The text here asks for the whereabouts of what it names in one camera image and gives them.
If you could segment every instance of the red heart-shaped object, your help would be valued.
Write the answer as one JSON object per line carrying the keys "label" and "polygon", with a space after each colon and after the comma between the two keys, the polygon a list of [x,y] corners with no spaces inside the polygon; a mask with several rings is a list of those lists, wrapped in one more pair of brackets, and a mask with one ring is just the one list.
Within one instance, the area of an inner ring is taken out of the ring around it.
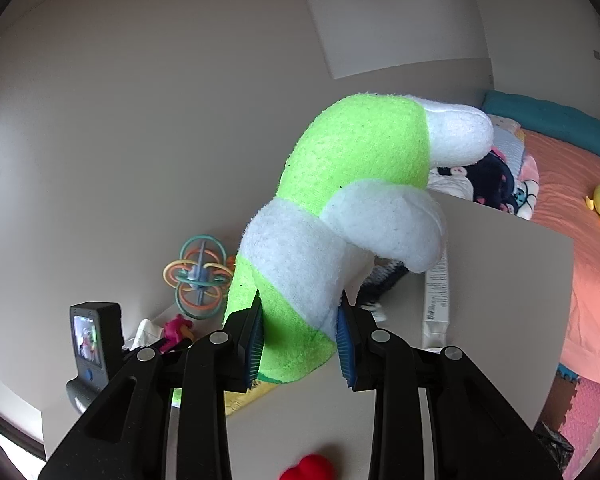
{"label": "red heart-shaped object", "polygon": [[321,455],[307,455],[300,463],[287,469],[280,480],[334,480],[335,470],[331,462]]}

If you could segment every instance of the camera screen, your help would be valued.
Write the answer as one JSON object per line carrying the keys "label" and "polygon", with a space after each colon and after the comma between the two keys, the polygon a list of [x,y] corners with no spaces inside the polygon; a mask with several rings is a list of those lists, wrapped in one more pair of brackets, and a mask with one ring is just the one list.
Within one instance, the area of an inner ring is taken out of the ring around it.
{"label": "camera screen", "polygon": [[74,316],[75,345],[78,355],[98,366],[100,364],[100,349],[96,323],[90,317]]}

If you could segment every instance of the teal pillow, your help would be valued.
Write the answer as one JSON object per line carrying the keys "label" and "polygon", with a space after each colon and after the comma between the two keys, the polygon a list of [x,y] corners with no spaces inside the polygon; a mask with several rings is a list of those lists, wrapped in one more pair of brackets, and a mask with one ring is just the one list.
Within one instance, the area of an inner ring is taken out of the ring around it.
{"label": "teal pillow", "polygon": [[576,108],[491,90],[487,92],[482,110],[509,117],[527,130],[563,140],[600,156],[600,120]]}

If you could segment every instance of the white table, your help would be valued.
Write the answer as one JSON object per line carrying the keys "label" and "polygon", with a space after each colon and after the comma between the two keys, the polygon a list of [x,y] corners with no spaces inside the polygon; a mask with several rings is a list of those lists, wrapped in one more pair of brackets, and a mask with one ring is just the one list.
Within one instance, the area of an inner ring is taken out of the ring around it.
{"label": "white table", "polygon": [[[573,243],[532,222],[434,195],[449,230],[447,343],[462,348],[531,427],[544,405],[562,350]],[[407,275],[382,301],[388,315],[383,326],[420,346],[423,301],[423,277]],[[43,410],[42,417],[49,454],[77,414],[68,400],[59,398]],[[279,386],[229,417],[234,477],[277,478],[305,454],[321,452],[336,464],[342,479],[366,479],[373,418],[374,394],[348,390],[334,357],[303,380]],[[424,433],[428,440],[427,426]],[[176,424],[170,434],[176,434]],[[173,445],[170,456],[168,470],[172,471]],[[432,478],[430,449],[426,471]]]}

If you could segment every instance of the orange bed sheet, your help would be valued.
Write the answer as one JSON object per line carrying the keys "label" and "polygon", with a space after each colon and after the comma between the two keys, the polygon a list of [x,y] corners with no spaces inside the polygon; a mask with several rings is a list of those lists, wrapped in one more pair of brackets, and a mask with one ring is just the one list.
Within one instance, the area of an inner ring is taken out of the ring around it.
{"label": "orange bed sheet", "polygon": [[560,361],[600,383],[600,218],[584,202],[600,184],[600,157],[529,131],[525,147],[540,173],[532,221],[574,240],[571,313]]}

